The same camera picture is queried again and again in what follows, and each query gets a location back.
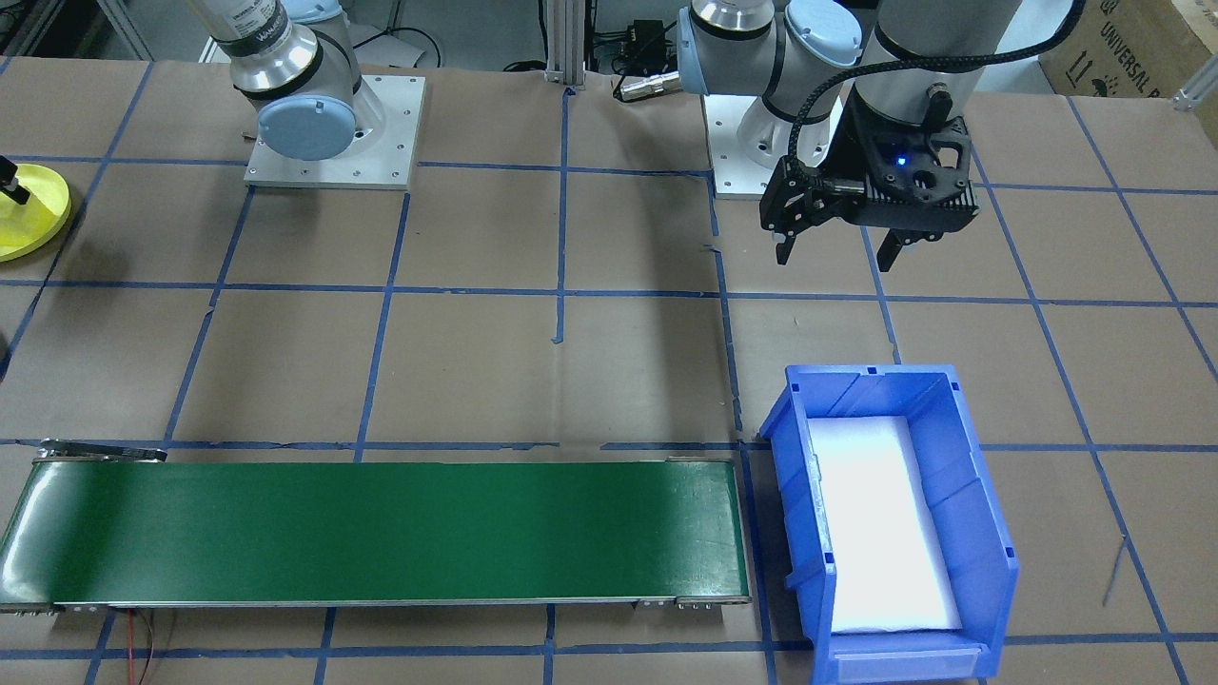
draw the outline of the green conveyor belt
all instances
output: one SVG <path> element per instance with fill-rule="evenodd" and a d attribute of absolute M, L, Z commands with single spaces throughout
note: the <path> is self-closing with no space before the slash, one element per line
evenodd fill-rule
<path fill-rule="evenodd" d="M 732 464 L 35 463 L 0 608 L 747 601 Z"/>

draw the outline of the black cable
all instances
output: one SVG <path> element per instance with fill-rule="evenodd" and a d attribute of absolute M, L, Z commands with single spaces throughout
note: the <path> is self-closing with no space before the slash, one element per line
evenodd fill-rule
<path fill-rule="evenodd" d="M 1017 62 L 1019 60 L 1027 60 L 1028 57 L 1035 57 L 1041 52 L 1047 52 L 1054 48 L 1061 45 L 1063 40 L 1074 30 L 1078 26 L 1078 20 L 1083 16 L 1083 9 L 1086 6 L 1086 0 L 1074 0 L 1069 7 L 1069 12 L 1066 13 L 1066 18 L 1062 20 L 1057 32 L 1054 33 L 1047 40 L 1038 43 L 1035 45 L 1029 45 L 1019 50 L 1011 50 L 1009 52 L 999 52 L 996 55 L 968 55 L 961 57 L 918 57 L 916 60 L 896 60 L 892 62 L 878 62 L 875 65 L 866 65 L 861 67 L 853 67 L 842 72 L 837 76 L 826 80 L 825 83 L 816 87 L 816 90 L 804 100 L 804 106 L 799 108 L 799 113 L 795 115 L 795 122 L 790 126 L 790 137 L 787 139 L 787 155 L 792 157 L 798 157 L 799 150 L 799 129 L 804 127 L 805 119 L 812 107 L 816 106 L 816 101 L 821 99 L 821 95 L 828 93 L 831 88 L 840 83 L 845 83 L 851 78 L 860 78 L 865 76 L 887 73 L 887 72 L 899 72 L 906 69 L 926 69 L 931 72 L 943 72 L 943 73 L 965 73 L 973 69 L 979 69 L 989 65 L 1002 65 L 1006 62 Z"/>
<path fill-rule="evenodd" d="M 144 620 L 144 628 L 147 629 L 149 633 L 149 653 L 144 658 L 144 672 L 140 673 L 139 680 L 139 685 L 144 685 L 144 679 L 147 678 L 149 674 L 149 667 L 152 665 L 152 650 L 156 648 L 156 631 L 152 628 L 155 616 L 151 609 L 149 611 L 149 616 L 144 616 L 143 611 L 136 609 L 135 616 Z"/>
<path fill-rule="evenodd" d="M 549 61 L 549 34 L 546 33 L 546 0 L 537 0 L 537 26 L 541 28 L 541 51 Z"/>
<path fill-rule="evenodd" d="M 400 30 L 408 30 L 408 32 L 412 32 L 412 33 L 418 33 L 423 38 L 426 38 L 428 43 L 430 43 L 431 48 L 436 51 L 436 68 L 440 68 L 443 65 L 443 56 L 440 54 L 440 45 L 436 43 L 436 39 L 431 38 L 431 35 L 428 34 L 428 32 L 425 32 L 423 29 L 418 29 L 418 28 L 413 28 L 413 27 L 408 27 L 408 26 L 400 26 L 400 27 L 395 27 L 395 28 L 386 28 L 385 30 L 382 30 L 382 32 L 380 32 L 380 33 L 378 33 L 375 35 L 371 35 L 370 38 L 365 38 L 364 40 L 361 40 L 359 43 L 356 43 L 354 45 L 351 46 L 351 49 L 352 50 L 358 50 L 359 48 L 363 48 L 364 45 L 368 45 L 369 43 L 371 43 L 373 40 L 376 40 L 378 38 L 384 38 L 386 35 L 393 35 L 395 33 L 397 33 Z"/>
<path fill-rule="evenodd" d="M 626 68 L 622 69 L 621 78 L 618 79 L 618 85 L 613 87 L 613 96 L 614 96 L 614 99 L 621 100 L 621 84 L 622 84 L 622 82 L 626 80 L 626 72 L 628 72 L 631 67 L 633 67 L 635 65 L 638 63 L 638 59 L 642 57 L 644 52 L 647 52 L 647 49 L 650 48 L 653 43 L 655 43 L 660 38 L 664 38 L 665 35 L 667 35 L 669 32 L 672 30 L 672 27 L 675 27 L 675 26 L 677 26 L 676 21 L 674 21 L 669 26 L 664 27 L 664 30 L 661 30 L 660 33 L 653 35 L 650 40 L 648 40 L 647 43 L 644 43 L 642 48 L 639 48 L 638 50 L 635 51 L 635 56 L 631 57 L 630 62 L 626 65 Z"/>

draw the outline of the robotic arm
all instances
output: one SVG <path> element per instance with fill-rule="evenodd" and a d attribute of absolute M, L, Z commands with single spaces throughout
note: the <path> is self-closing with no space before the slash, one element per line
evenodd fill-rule
<path fill-rule="evenodd" d="M 780 12 L 771 0 L 693 0 L 682 11 L 682 87 L 760 95 L 742 129 L 769 117 L 761 128 L 786 138 L 760 202 L 761 228 L 773 234 L 780 264 L 803 232 L 834 217 L 889 229 L 877 255 L 887 272 L 901 247 L 939 240 L 977 216 L 961 112 L 982 68 L 1056 46 L 1077 26 L 1085 0 L 1074 0 L 1049 40 L 995 55 L 1019 4 L 883 0 L 865 50 L 857 21 L 832 0 L 790 0 Z M 829 106 L 850 79 L 854 88 L 831 130 Z M 810 95 L 797 106 L 804 93 Z M 754 132 L 750 140 L 758 139 L 765 135 Z"/>
<path fill-rule="evenodd" d="M 275 152 L 325 160 L 359 138 L 370 112 L 337 0 L 186 2 L 231 60 L 233 84 Z"/>

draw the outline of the silver cylinder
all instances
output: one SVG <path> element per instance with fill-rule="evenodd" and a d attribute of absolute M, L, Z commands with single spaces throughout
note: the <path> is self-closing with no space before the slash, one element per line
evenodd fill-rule
<path fill-rule="evenodd" d="M 702 21 L 723 30 L 759 30 L 773 21 L 771 0 L 692 0 L 689 9 Z"/>

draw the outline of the red wire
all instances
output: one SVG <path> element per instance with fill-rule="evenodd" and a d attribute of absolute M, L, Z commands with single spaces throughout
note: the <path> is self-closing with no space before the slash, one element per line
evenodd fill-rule
<path fill-rule="evenodd" d="M 132 609 L 127 609 L 127 685 L 135 685 L 135 628 Z"/>

